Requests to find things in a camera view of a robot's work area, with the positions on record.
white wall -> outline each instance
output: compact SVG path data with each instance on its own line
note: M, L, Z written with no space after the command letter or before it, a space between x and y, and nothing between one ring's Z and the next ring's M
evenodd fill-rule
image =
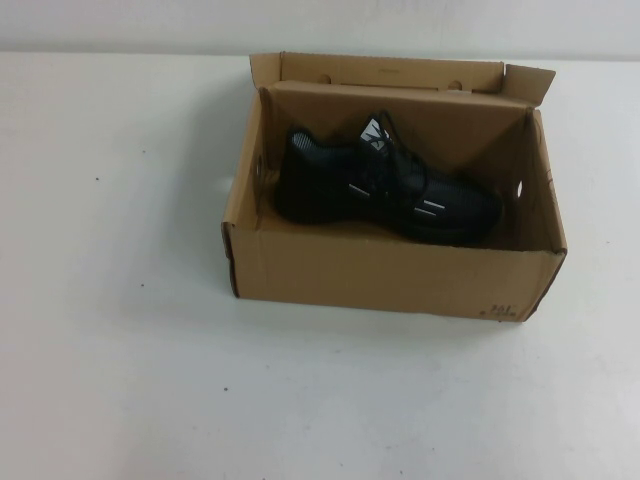
M640 59L637 0L0 0L0 49Z

white table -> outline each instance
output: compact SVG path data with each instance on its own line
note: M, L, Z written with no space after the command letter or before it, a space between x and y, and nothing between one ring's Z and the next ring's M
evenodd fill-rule
M532 63L569 256L513 325L233 297L247 58L0 54L0 478L638 478L640 65Z

open cardboard box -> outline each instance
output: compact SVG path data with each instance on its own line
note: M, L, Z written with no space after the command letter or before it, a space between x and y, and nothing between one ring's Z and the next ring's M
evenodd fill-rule
M540 112L554 72L501 62L251 57L257 92L222 223L239 297L524 321L567 254ZM407 147L505 201L482 245L419 244L366 223L294 225L273 208L292 125L357 138L387 109Z

shoe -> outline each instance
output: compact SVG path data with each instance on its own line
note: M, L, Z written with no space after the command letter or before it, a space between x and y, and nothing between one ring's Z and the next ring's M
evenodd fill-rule
M351 145L322 145L307 130L290 131L275 206L296 223L364 220L447 245L480 242L502 215L500 197L407 150L386 111L372 115Z

box lid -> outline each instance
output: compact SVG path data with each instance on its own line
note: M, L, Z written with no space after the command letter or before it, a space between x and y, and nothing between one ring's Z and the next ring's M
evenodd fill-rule
M502 62L423 60L308 53L251 55L256 88L281 80L502 94L539 106L555 72Z

